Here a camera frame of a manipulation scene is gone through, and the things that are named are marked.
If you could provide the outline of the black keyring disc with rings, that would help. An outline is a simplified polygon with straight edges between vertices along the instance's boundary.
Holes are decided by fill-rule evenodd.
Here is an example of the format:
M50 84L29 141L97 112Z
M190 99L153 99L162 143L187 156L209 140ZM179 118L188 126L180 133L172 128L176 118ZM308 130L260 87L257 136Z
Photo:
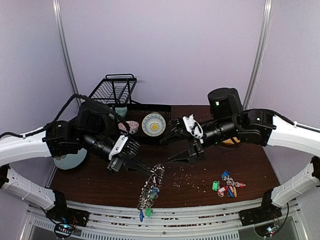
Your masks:
M152 208L155 200L158 198L164 181L165 166L158 163L150 170L150 173L151 174L145 181L139 196L137 209L140 211Z

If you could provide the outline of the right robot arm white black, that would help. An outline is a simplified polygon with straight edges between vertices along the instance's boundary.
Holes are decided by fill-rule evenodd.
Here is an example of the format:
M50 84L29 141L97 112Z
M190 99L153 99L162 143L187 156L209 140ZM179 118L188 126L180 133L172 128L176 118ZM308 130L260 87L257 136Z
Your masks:
M236 137L242 143L286 147L312 154L306 167L287 182L263 194L259 207L241 210L242 226L255 225L282 216L282 207L312 187L320 185L320 130L291 121L262 108L245 110L235 88L222 87L207 95L212 120L199 123L184 116L169 121L169 135L160 140L169 144L188 140L190 148L168 159L169 162L199 159L204 148Z

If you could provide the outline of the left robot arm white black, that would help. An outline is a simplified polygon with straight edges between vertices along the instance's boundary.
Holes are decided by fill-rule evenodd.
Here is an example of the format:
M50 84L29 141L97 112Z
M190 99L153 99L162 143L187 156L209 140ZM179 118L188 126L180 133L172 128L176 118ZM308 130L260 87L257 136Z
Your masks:
M89 213L67 206L65 195L20 176L11 163L35 158L79 157L81 150L109 161L116 172L127 166L151 174L151 169L135 159L140 144L131 138L125 119L105 104L86 100L72 120L59 117L34 131L5 132L0 136L0 189L27 200L53 221L85 227Z

